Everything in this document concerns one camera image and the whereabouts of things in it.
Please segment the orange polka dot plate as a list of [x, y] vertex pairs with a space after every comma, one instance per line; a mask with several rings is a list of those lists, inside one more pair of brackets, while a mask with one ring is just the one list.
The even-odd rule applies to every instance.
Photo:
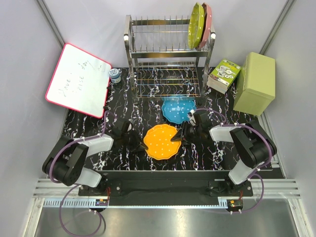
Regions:
[[176, 155], [181, 147], [181, 141], [171, 142], [177, 129], [168, 124], [155, 125], [149, 129], [144, 137], [148, 146], [146, 153], [155, 160], [166, 160]]

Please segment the blue polka dot plate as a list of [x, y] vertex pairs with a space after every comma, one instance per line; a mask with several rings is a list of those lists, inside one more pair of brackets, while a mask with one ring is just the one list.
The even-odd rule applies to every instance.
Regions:
[[162, 115], [171, 123], [181, 124], [189, 121], [188, 113], [196, 109], [194, 99], [184, 99], [175, 97], [163, 101], [161, 111]]

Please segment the green polka dot plate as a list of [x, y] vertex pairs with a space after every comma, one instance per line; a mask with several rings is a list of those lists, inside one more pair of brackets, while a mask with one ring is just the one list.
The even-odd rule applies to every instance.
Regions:
[[204, 8], [200, 3], [193, 7], [188, 26], [188, 46], [190, 49], [197, 48], [200, 44], [204, 26]]

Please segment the pink polka dot plate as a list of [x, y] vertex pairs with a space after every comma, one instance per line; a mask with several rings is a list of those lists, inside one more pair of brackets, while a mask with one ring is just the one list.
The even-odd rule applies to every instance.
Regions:
[[206, 45], [212, 25], [212, 8], [205, 2], [202, 4], [202, 7], [204, 9], [204, 27], [198, 49], [202, 49]]

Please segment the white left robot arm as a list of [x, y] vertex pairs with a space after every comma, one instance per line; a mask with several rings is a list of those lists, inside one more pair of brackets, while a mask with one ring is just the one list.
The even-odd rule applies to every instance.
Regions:
[[101, 173], [85, 168], [88, 157], [113, 148], [126, 146], [131, 152], [148, 149], [133, 124], [118, 119], [109, 131], [88, 138], [73, 139], [62, 136], [42, 165], [42, 171], [52, 182], [66, 186], [74, 184], [88, 187], [95, 195], [102, 195], [107, 189], [107, 178]]

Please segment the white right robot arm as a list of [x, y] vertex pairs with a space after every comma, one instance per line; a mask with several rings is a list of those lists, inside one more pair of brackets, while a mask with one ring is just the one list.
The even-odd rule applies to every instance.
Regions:
[[181, 124], [172, 142], [194, 143], [197, 139], [233, 143], [239, 161], [224, 181], [210, 190], [217, 194], [237, 195], [256, 171], [271, 162], [277, 147], [258, 121], [213, 125], [205, 112], [191, 111], [190, 120]]

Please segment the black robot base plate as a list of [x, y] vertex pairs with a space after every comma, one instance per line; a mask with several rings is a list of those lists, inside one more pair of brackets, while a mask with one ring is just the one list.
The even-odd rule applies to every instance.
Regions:
[[108, 189], [100, 194], [83, 187], [80, 196], [105, 196], [110, 198], [150, 197], [203, 197], [247, 198], [253, 196], [251, 183], [247, 181], [240, 191], [233, 194], [217, 194], [210, 187], [217, 187], [228, 175], [227, 171], [103, 171]]

